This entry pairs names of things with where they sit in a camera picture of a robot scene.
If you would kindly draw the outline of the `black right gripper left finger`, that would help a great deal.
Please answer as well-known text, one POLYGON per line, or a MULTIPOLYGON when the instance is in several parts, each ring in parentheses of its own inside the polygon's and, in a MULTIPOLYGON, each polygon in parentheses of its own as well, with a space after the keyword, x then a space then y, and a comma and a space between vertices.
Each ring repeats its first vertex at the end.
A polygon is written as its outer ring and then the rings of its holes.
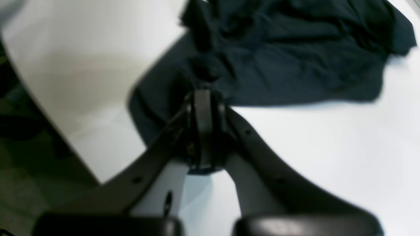
POLYGON ((186 97, 153 144, 79 200, 43 214, 33 236, 181 236, 177 210, 189 171, 212 169, 212 95, 186 97))

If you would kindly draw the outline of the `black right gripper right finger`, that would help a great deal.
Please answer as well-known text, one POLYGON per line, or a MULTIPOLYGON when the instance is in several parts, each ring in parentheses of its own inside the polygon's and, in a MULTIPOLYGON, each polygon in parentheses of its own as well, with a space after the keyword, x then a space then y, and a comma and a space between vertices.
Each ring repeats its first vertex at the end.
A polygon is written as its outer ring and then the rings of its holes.
POLYGON ((212 96, 219 161, 235 183, 241 217, 233 236, 382 236, 370 212, 300 175, 219 96, 212 96))

